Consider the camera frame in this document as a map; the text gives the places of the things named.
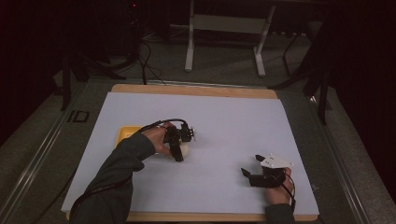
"yellow object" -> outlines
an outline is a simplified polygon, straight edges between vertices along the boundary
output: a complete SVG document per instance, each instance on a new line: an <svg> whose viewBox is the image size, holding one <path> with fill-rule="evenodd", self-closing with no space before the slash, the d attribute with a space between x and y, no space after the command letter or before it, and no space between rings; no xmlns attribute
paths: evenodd
<svg viewBox="0 0 396 224"><path fill-rule="evenodd" d="M131 136L132 134L136 133L141 128L142 128L141 126L122 126L122 127L120 127L119 136L117 137L117 141L116 141L116 146L119 144L119 142L122 139Z"/></svg>

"gray sleeve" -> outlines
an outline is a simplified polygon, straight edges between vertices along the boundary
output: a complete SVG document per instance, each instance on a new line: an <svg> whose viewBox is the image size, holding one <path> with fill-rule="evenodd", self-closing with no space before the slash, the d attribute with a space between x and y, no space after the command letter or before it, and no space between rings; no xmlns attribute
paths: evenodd
<svg viewBox="0 0 396 224"><path fill-rule="evenodd" d="M123 139L103 163L87 187L92 189L118 183L144 168L142 160L155 153L154 145L142 133ZM131 208L132 182L105 190L84 200L70 223L125 223Z"/></svg>
<svg viewBox="0 0 396 224"><path fill-rule="evenodd" d="M290 205L286 203L273 204L265 208L268 224L291 224L295 223Z"/></svg>

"hand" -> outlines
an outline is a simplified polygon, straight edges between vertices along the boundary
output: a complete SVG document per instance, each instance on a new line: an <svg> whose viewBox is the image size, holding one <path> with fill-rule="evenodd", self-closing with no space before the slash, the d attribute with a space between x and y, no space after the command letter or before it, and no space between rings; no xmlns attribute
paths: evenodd
<svg viewBox="0 0 396 224"><path fill-rule="evenodd" d="M163 144L163 138L166 134L166 128L172 126L174 126L172 123L165 122L163 126L154 127L143 132L143 135L145 135L150 140L152 145L154 145L155 152L171 156L171 151Z"/></svg>
<svg viewBox="0 0 396 224"><path fill-rule="evenodd" d="M290 181L289 176L291 175L291 169L285 168L286 179L283 182L285 187L290 191L293 192L293 184ZM290 195L288 192L282 187L267 189L266 191L266 200L270 204L278 204L278 203L290 203Z"/></svg>

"human arm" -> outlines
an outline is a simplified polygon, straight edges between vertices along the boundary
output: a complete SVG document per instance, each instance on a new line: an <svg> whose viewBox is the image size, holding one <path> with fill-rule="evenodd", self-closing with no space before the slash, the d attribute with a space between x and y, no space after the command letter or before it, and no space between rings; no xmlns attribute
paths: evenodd
<svg viewBox="0 0 396 224"><path fill-rule="evenodd" d="M122 183L120 186L95 193L83 200L71 217L71 223L125 223L128 217L133 184L133 172L144 168L143 160L155 152L170 155L163 144L165 128L153 128L125 138L112 151L85 192Z"/></svg>
<svg viewBox="0 0 396 224"><path fill-rule="evenodd" d="M285 168L286 180L283 185L293 192L293 185L290 181L291 169ZM293 212L290 208L290 195L283 187L267 189L266 200L269 204L265 208L265 215L268 224L291 224L295 223Z"/></svg>

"white board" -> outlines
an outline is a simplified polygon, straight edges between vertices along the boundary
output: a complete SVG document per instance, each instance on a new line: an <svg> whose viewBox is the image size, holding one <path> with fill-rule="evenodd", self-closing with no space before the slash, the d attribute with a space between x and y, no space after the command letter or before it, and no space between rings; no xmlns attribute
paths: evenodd
<svg viewBox="0 0 396 224"><path fill-rule="evenodd" d="M317 215L300 154L280 100L110 92L82 156L62 210L70 211L113 150L120 127L184 119L196 130L183 162L157 156L134 173L131 211L262 214L264 189L241 168L261 173L255 155L293 161L295 215Z"/></svg>

